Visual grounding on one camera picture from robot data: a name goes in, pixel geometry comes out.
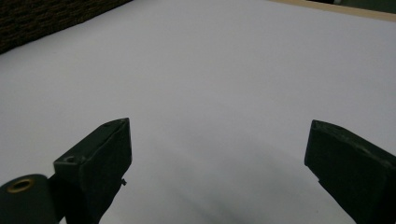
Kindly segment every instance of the white table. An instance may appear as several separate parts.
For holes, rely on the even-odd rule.
[[[0,182],[131,118],[101,223],[352,224],[304,166],[312,119],[396,154],[396,23],[264,0],[136,0],[0,55]]]

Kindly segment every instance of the gray background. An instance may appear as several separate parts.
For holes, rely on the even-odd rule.
[[[0,182],[100,124],[134,161],[102,223],[352,224],[304,166],[312,119],[396,154],[396,23],[262,0],[136,0],[0,55]]]

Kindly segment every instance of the wooden edge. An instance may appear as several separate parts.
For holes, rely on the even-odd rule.
[[[372,11],[372,10],[355,8],[355,7],[343,7],[343,6],[337,6],[331,4],[311,2],[306,0],[270,0],[270,1],[295,5],[299,7],[311,7],[315,9],[344,13],[353,16],[373,18],[382,21],[396,21],[396,14],[391,14],[388,12]]]

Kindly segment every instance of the white surface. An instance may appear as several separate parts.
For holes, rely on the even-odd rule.
[[[312,119],[396,154],[396,24],[259,0],[136,0],[0,55],[0,182],[131,118],[101,223],[352,224],[304,167]]]

